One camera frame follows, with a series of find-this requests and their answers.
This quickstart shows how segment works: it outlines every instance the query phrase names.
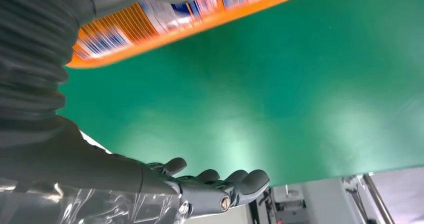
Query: joint screw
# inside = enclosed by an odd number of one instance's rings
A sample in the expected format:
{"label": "joint screw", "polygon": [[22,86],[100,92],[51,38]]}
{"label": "joint screw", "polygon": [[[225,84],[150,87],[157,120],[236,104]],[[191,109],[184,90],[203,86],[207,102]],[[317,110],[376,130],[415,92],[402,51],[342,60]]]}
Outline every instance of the joint screw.
{"label": "joint screw", "polygon": [[230,209],[230,204],[231,204],[230,197],[225,195],[221,198],[219,207],[220,207],[222,212],[226,212],[226,211],[228,211],[228,209]]}
{"label": "joint screw", "polygon": [[187,214],[189,212],[189,202],[183,202],[183,204],[179,207],[178,212],[183,215]]}

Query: transparent plastic cover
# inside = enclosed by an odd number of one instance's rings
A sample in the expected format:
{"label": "transparent plastic cover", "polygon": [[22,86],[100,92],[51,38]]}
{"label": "transparent plastic cover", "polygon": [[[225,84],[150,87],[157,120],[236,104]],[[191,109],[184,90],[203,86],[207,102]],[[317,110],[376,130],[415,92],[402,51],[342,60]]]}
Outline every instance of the transparent plastic cover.
{"label": "transparent plastic cover", "polygon": [[183,224],[178,195],[77,189],[0,179],[2,224]]}

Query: robotic hand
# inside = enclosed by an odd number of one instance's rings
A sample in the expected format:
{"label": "robotic hand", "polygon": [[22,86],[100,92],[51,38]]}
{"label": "robotic hand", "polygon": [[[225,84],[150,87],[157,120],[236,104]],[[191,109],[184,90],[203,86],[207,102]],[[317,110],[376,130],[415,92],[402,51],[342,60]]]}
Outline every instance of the robotic hand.
{"label": "robotic hand", "polygon": [[[162,164],[149,164],[153,170],[166,176],[173,176],[186,167],[184,159],[175,158]],[[182,194],[183,213],[187,218],[224,213],[228,209],[248,204],[264,192],[270,182],[266,173],[255,170],[247,173],[244,170],[233,172],[225,180],[212,169],[198,176],[165,178],[178,194]]]}
{"label": "robotic hand", "polygon": [[136,1],[1,0],[1,224],[173,224],[224,213],[267,188],[260,170],[174,178],[184,160],[107,154],[56,114],[79,28]]}

